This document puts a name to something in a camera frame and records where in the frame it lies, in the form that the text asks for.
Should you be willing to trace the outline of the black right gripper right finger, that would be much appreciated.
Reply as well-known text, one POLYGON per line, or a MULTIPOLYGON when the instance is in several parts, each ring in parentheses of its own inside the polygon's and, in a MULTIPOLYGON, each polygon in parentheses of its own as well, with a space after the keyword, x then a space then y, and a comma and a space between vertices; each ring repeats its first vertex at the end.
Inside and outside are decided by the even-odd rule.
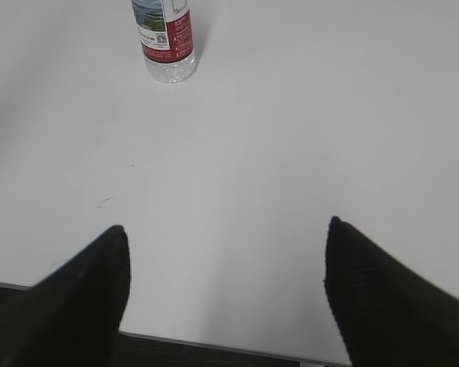
POLYGON ((324 289, 353 366, 459 366, 459 299, 337 216, 324 289))

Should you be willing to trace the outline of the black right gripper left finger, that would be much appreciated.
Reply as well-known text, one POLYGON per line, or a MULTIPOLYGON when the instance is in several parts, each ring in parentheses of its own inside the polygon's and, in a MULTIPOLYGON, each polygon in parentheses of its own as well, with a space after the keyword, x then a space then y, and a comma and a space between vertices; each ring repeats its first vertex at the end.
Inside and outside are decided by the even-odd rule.
POLYGON ((109 366, 130 284, 128 237, 112 226, 0 303, 0 366, 109 366))

